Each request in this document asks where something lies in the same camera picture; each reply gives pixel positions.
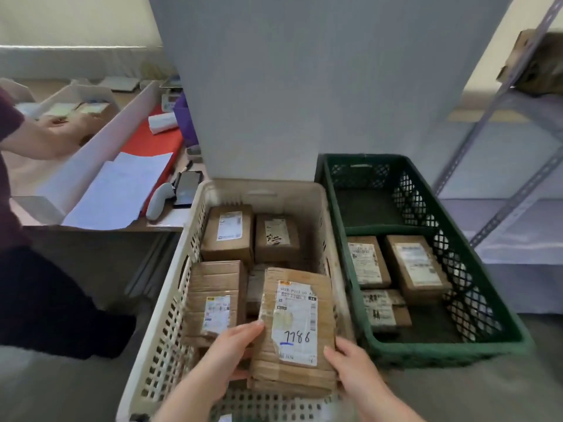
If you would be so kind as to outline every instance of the green plastic crate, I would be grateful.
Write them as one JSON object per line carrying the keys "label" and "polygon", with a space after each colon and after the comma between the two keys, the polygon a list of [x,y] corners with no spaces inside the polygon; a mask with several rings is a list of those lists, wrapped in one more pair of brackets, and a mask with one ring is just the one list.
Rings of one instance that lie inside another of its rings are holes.
{"label": "green plastic crate", "polygon": [[[323,180],[356,335],[377,364],[464,366],[533,347],[526,327],[503,303],[479,257],[407,157],[327,155]],[[424,235],[453,285],[442,306],[409,307],[421,336],[414,340],[374,337],[348,251],[347,236],[387,234]]]}

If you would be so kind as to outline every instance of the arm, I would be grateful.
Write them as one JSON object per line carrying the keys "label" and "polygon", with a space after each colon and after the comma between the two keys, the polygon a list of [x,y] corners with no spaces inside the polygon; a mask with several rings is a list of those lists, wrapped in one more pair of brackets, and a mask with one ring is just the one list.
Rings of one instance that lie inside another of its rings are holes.
{"label": "arm", "polygon": [[344,389],[364,422],[425,422],[387,387],[366,352],[349,340],[336,338],[340,350],[324,348]]}
{"label": "arm", "polygon": [[207,422],[211,406],[225,394],[229,380],[248,377],[248,372],[236,366],[263,329],[262,321],[254,321],[221,333],[162,404],[154,422]]}
{"label": "arm", "polygon": [[57,127],[45,127],[25,119],[0,142],[0,149],[34,160],[53,160],[77,151],[81,139],[97,133],[102,126],[100,119],[88,114],[72,116],[67,123]]}

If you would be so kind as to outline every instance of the smartphone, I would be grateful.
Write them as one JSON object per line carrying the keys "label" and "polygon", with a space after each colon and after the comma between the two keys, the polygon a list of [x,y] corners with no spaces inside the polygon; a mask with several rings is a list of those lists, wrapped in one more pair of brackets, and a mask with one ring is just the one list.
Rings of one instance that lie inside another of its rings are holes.
{"label": "smartphone", "polygon": [[191,207],[194,202],[195,191],[203,180],[203,172],[201,171],[183,171],[179,174],[176,183],[176,201],[173,207],[179,209],[181,207]]}

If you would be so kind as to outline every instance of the dark red shirt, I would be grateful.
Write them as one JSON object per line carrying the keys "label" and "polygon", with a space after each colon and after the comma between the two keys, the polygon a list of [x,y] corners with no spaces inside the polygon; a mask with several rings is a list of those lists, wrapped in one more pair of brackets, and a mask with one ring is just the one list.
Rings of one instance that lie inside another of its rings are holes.
{"label": "dark red shirt", "polygon": [[[13,107],[10,96],[0,88],[0,142],[15,132],[23,122],[24,116]],[[0,252],[28,243],[18,217],[10,210],[8,170],[0,154]]]}

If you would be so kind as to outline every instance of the person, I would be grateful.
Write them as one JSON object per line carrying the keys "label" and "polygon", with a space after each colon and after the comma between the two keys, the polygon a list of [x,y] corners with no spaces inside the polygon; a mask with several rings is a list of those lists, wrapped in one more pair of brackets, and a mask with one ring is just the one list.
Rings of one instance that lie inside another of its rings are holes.
{"label": "person", "polygon": [[[154,422],[207,421],[211,407],[225,394],[229,380],[248,377],[248,372],[237,369],[237,365],[263,329],[264,323],[258,320],[221,333],[162,404]],[[338,372],[363,422],[424,422],[391,392],[362,348],[339,337],[336,348],[325,347],[324,356]]]}
{"label": "person", "polygon": [[[104,125],[90,114],[77,114],[63,124],[58,120],[24,118],[0,88],[0,150],[35,160],[57,159],[75,152],[84,136]],[[10,210],[8,179],[0,155],[0,345],[83,360],[117,357],[137,319],[99,310],[72,278],[31,249]],[[146,302],[137,306],[146,315]]]}

